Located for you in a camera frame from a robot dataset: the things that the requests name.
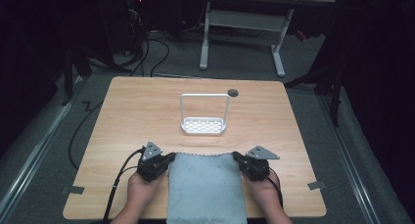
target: wooden table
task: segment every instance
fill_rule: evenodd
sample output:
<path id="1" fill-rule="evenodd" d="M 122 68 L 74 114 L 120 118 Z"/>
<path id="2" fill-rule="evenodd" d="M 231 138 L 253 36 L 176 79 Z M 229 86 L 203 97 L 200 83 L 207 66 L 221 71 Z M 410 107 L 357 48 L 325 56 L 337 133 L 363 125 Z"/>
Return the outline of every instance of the wooden table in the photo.
<path id="1" fill-rule="evenodd" d="M 227 93 L 228 89 L 237 89 L 239 96 L 231 99 L 224 134 L 185 135 L 180 127 L 180 95 Z M 196 102 L 188 107 L 192 106 L 206 107 Z M 164 155 L 170 152 L 218 155 L 233 151 L 244 154 L 261 145 L 281 157 L 269 163 L 281 179 L 286 212 L 292 217 L 326 213 L 320 191 L 310 191 L 307 186 L 316 178 L 281 82 L 116 77 L 73 183 L 85 190 L 82 195 L 69 195 L 64 217 L 102 218 L 122 164 L 148 141 L 162 148 Z M 134 157 L 129 165 L 137 165 L 138 158 Z M 121 177 L 110 217 L 117 215 L 125 204 L 126 183 L 132 172 Z M 245 184 L 244 196 L 247 215 L 263 216 Z M 142 218 L 166 218 L 167 198 L 168 178 L 164 178 Z"/>

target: gray cloth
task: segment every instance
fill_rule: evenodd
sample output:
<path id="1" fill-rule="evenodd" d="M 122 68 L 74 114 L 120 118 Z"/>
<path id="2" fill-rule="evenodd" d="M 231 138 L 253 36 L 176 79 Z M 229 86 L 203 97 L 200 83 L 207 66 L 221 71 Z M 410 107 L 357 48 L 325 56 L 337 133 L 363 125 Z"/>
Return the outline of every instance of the gray cloth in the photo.
<path id="1" fill-rule="evenodd" d="M 241 173 L 231 154 L 177 154 L 169 170 L 167 224 L 247 223 Z"/>

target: person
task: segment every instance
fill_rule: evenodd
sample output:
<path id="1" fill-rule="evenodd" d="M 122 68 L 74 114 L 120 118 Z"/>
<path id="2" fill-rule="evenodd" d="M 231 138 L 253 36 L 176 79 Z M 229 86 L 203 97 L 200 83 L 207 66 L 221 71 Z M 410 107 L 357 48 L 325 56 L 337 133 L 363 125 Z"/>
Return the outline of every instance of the person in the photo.
<path id="1" fill-rule="evenodd" d="M 128 179 L 127 201 L 122 211 L 114 218 L 112 224 L 137 224 L 144 208 L 153 199 L 161 180 L 162 174 L 152 182 L 145 181 L 138 173 L 134 173 Z M 267 180 L 252 182 L 244 174 L 245 181 L 250 185 L 253 197 L 265 213 L 268 224 L 292 224 L 293 222 L 285 213 L 279 202 L 279 196 L 274 186 Z M 268 176 L 278 186 L 279 179 L 276 174 L 270 172 Z"/>

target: tape piece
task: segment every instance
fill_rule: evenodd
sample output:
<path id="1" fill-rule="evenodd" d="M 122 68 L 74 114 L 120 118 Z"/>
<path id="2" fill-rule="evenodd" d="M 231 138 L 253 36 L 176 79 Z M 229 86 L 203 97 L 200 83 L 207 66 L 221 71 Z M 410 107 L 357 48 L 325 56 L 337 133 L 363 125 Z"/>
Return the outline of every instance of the tape piece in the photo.
<path id="1" fill-rule="evenodd" d="M 308 183 L 307 185 L 308 185 L 308 188 L 310 190 L 314 190 L 314 189 L 317 189 L 317 188 L 321 190 L 321 189 L 324 189 L 324 188 L 327 187 L 325 182 L 319 182 L 319 181 L 316 181 L 316 182 L 313 182 L 313 183 Z"/>
<path id="2" fill-rule="evenodd" d="M 83 188 L 83 187 L 64 186 L 64 188 L 62 189 L 61 193 L 62 194 L 73 193 L 73 194 L 80 194 L 80 195 L 82 195 L 83 190 L 85 190 L 85 188 Z"/>

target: dark background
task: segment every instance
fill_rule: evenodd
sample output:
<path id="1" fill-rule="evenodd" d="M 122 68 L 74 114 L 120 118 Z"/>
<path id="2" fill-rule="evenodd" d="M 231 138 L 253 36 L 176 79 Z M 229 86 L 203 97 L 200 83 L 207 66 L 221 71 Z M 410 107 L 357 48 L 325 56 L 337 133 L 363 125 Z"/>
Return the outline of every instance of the dark background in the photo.
<path id="1" fill-rule="evenodd" d="M 98 0 L 0 0 L 0 155 L 57 91 L 54 82 L 69 47 L 80 54 L 74 62 L 84 74 L 89 69 L 86 55 L 110 64 L 111 52 L 131 47 L 121 19 L 126 19 L 124 1 L 103 1 L 100 6 Z M 178 36 L 181 21 L 192 23 L 202 7 L 202 2 L 182 0 L 162 0 L 160 7 L 160 1 L 148 0 L 152 25 Z M 327 35 L 310 72 L 345 66 L 343 85 L 353 110 L 413 220 L 414 2 L 338 0 L 338 5 L 365 5 L 367 10 L 340 13 L 336 19 L 330 11 L 297 10 L 289 29 L 290 34 L 300 30 L 307 36 Z M 347 42 L 351 45 L 339 62 L 336 58 Z"/>

